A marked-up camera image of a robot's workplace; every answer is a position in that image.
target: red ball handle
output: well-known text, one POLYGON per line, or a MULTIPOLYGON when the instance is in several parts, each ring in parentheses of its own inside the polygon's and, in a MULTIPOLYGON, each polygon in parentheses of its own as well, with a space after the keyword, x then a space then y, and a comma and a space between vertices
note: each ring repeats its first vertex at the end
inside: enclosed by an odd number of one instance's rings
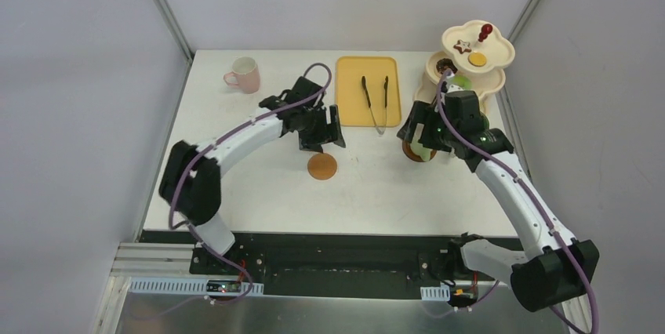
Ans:
POLYGON ((480 28, 480 34, 478 35, 478 41, 483 42, 487 38, 489 34, 494 31, 494 27, 492 27, 491 24, 483 24, 483 26, 480 28))

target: white table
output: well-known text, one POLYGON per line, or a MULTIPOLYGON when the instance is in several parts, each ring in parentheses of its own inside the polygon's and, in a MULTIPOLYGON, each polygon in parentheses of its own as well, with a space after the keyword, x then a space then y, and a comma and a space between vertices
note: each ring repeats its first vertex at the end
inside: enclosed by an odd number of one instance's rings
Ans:
MULTIPOLYGON (((314 62, 335 69, 341 56, 392 56, 398 62, 402 124, 431 53, 305 50, 199 50, 194 58, 170 147, 179 140, 197 143, 224 134, 252 114, 269 95, 290 89, 314 62), (228 88, 222 75, 235 58, 251 56, 262 77, 258 93, 228 88)), ((325 70, 307 76, 325 83, 325 70)), ((334 77, 326 104, 334 103, 334 77)), ((492 127, 503 128, 496 100, 486 105, 492 127)), ((221 213, 233 231, 305 234, 454 235, 470 231, 485 236, 515 236, 508 218, 489 189, 463 161, 439 153, 415 163, 402 153, 398 127, 379 137, 374 128, 343 127, 347 148, 329 144, 337 174, 314 180, 307 172, 312 153, 298 150, 296 134, 269 143, 240 161, 223 178, 221 213)), ((167 229, 169 207, 152 194, 145 229, 167 229)))

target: yellow cutting board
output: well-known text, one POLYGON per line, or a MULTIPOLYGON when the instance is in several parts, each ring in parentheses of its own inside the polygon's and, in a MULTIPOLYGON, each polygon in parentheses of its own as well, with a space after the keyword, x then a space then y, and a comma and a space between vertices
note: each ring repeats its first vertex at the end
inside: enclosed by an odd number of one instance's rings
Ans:
POLYGON ((344 56, 337 60, 335 103, 342 126, 374 126, 367 106, 362 76, 365 76, 376 123, 386 127, 402 122, 397 61, 390 57, 344 56), (383 84, 388 77, 388 106, 384 106, 383 84))

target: mug handle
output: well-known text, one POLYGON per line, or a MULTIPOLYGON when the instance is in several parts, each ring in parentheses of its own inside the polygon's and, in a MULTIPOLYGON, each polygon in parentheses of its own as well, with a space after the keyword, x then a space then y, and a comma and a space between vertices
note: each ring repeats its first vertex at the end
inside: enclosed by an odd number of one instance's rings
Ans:
POLYGON ((223 80, 224 80, 228 85, 232 85, 232 86, 234 86, 234 87, 238 86, 238 79, 236 78, 235 73, 234 73, 233 71, 230 72, 230 73, 226 73, 226 74, 224 75, 224 77, 223 77, 223 80), (236 80, 236 82, 229 82, 229 78, 234 78, 234 79, 236 80))

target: pink mug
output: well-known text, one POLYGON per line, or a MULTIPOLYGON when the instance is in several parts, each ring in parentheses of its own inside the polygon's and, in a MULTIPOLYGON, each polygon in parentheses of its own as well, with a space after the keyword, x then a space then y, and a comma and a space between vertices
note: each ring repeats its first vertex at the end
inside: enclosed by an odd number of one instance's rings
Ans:
POLYGON ((231 72, 226 73, 223 79, 229 86, 237 87, 244 93, 255 93, 261 83, 259 67, 252 57, 238 58, 231 65, 231 72))

